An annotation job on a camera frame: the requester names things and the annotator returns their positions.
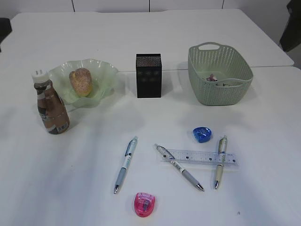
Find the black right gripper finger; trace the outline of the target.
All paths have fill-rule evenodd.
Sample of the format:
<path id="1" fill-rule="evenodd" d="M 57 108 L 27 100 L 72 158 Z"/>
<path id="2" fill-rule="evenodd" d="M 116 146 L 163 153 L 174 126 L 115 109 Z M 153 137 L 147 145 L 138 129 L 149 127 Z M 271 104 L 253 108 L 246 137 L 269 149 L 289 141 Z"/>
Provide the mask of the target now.
<path id="1" fill-rule="evenodd" d="M 286 6 L 289 19 L 280 38 L 284 52 L 289 52 L 301 43 L 301 0 L 291 0 Z"/>

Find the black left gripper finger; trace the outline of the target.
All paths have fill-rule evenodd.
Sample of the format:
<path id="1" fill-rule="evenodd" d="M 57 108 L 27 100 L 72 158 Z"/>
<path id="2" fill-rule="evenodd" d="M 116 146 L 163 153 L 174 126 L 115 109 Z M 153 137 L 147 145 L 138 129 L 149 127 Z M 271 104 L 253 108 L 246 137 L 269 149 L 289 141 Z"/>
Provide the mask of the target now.
<path id="1" fill-rule="evenodd" d="M 0 18 L 0 44 L 12 32 L 11 21 L 9 18 Z"/>

